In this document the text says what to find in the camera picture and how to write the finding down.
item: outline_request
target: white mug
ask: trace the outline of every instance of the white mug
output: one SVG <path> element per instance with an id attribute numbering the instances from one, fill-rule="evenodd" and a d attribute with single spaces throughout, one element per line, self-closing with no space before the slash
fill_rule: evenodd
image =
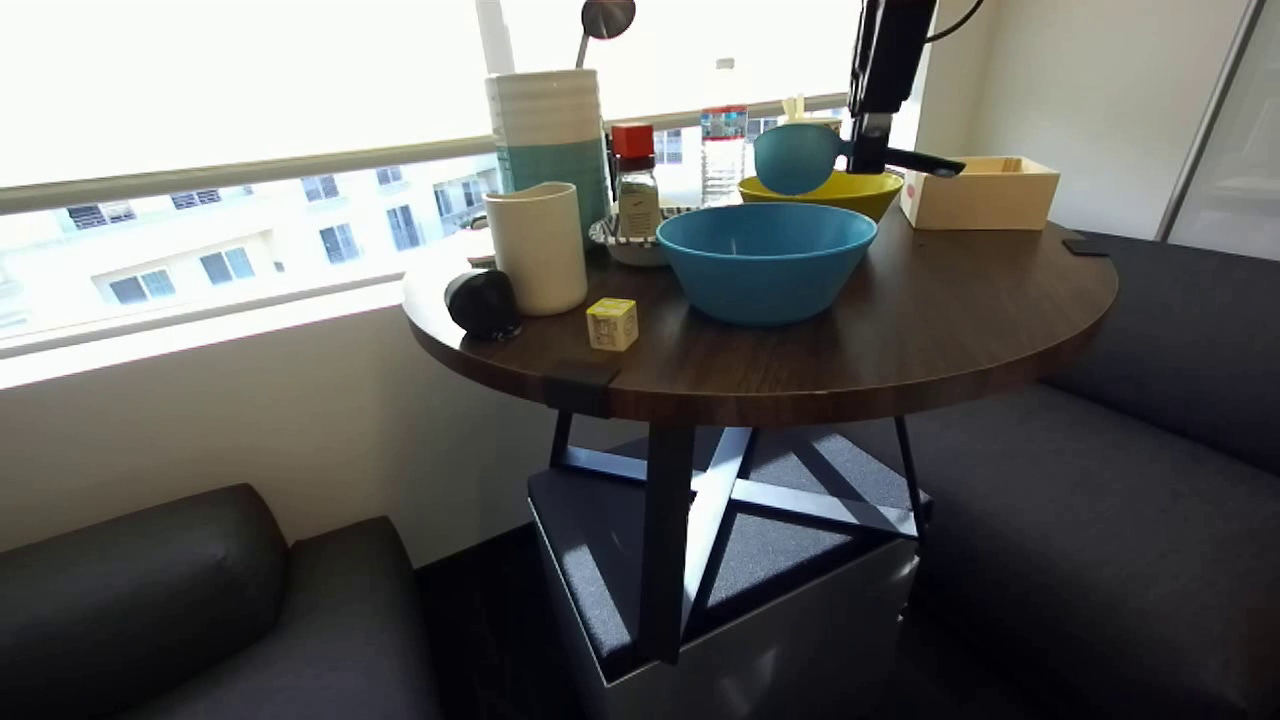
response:
<path id="1" fill-rule="evenodd" d="M 557 316 L 588 296 L 576 185 L 542 181 L 487 194 L 495 266 L 513 280 L 523 316 Z"/>

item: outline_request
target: blue bowl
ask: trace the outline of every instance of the blue bowl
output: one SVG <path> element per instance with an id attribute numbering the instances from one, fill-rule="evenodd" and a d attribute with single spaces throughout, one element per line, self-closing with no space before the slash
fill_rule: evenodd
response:
<path id="1" fill-rule="evenodd" d="M 781 200 L 673 214 L 655 239 L 694 312 L 797 324 L 833 307 L 874 231 L 859 212 Z"/>

